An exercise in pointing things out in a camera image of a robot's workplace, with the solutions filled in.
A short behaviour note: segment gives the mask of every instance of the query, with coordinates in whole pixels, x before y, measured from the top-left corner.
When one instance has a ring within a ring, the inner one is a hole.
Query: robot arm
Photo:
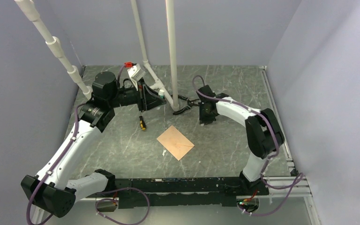
[[[200,124],[210,124],[216,120],[218,115],[223,115],[246,128],[247,141],[252,153],[249,156],[245,168],[240,173],[240,181],[244,189],[252,188],[261,182],[260,174],[264,164],[268,160],[267,156],[276,150],[271,134],[266,129],[267,124],[256,114],[239,105],[233,104],[232,102],[235,102],[235,100],[227,94],[220,93],[216,95],[208,85],[201,87],[199,91],[208,97],[222,98],[230,101],[212,101],[197,93],[201,100],[199,103]],[[278,145],[283,144],[285,138],[274,112],[268,108],[264,110],[251,109],[261,113],[267,118],[273,128]]]
[[[113,73],[102,72],[96,75],[92,85],[92,98],[78,113],[77,131],[74,126],[49,162],[35,176],[26,175],[21,182],[28,199],[37,186],[40,186],[32,202],[34,205],[60,218],[80,199],[115,188],[115,176],[104,170],[96,170],[91,175],[77,180],[69,178],[92,141],[101,136],[115,116],[114,108],[137,104],[143,112],[166,103],[142,78],[139,77],[135,84],[137,88],[120,87]]]

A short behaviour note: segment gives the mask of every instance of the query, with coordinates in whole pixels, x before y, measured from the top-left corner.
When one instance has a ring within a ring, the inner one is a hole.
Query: white vertical pipe
[[[63,64],[71,79],[78,85],[79,89],[81,89],[86,98],[90,99],[92,88],[85,85],[79,75],[78,68],[73,66],[65,56],[60,40],[57,37],[53,37],[45,24],[42,22],[40,14],[34,6],[34,2],[32,0],[15,0],[15,2],[25,16],[35,25],[39,33],[45,39],[50,51],[52,51],[53,55]]]
[[[140,23],[140,16],[139,16],[139,10],[137,8],[137,3],[136,3],[136,0],[131,0],[130,2],[132,3],[133,17],[135,18],[135,22],[136,22],[137,35],[139,36],[139,42],[140,42],[140,47],[141,47],[141,50],[142,50],[142,57],[143,57],[144,67],[148,70],[148,72],[151,74],[151,76],[155,80],[155,84],[153,86],[156,87],[156,88],[164,90],[165,99],[169,102],[172,109],[174,111],[177,111],[177,110],[179,110],[179,104],[177,103],[176,104],[177,107],[174,107],[172,96],[168,93],[168,91],[166,90],[164,84],[158,78],[157,74],[155,74],[154,70],[152,70],[151,65],[148,63],[147,51],[145,49],[145,43],[144,43],[144,38],[143,38],[143,30],[142,30],[142,26],[141,26],[141,23]]]
[[[170,54],[170,70],[172,74],[173,89],[173,107],[175,111],[179,109],[178,90],[177,90],[177,60],[176,60],[176,34],[174,27],[174,4],[173,0],[165,0],[166,2],[166,18],[168,25],[169,54]]]
[[[142,25],[140,23],[139,10],[137,8],[137,3],[136,3],[136,0],[131,0],[130,2],[132,3],[132,10],[133,10],[133,16],[134,16],[135,22],[136,22],[137,35],[139,36],[140,47],[142,49],[143,62],[148,63],[147,51],[145,50],[143,30],[142,30]]]

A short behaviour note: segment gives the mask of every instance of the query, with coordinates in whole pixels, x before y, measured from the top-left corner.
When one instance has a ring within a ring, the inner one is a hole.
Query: white wall
[[[142,61],[130,1],[49,0],[84,65]],[[169,64],[164,0],[137,1],[152,65]],[[300,0],[175,0],[179,65],[266,65]]]
[[[268,69],[322,224],[360,224],[360,0],[302,1]]]
[[[80,66],[49,3],[36,2],[69,60]],[[63,140],[77,88],[13,0],[0,0],[0,225],[23,225],[20,187]]]

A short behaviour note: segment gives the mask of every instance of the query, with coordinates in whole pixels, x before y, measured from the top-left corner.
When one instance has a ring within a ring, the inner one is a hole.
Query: screwdriver
[[[144,119],[143,119],[142,113],[140,113],[139,118],[140,118],[140,128],[141,128],[142,130],[147,129],[147,126],[145,125],[145,122],[144,122]]]

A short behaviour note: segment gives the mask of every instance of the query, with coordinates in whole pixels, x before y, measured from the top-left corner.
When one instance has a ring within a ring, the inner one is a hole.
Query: red clip
[[[124,64],[125,64],[125,67],[126,67],[126,68],[130,68],[130,67],[133,66],[133,63],[132,63],[132,62],[125,62]]]

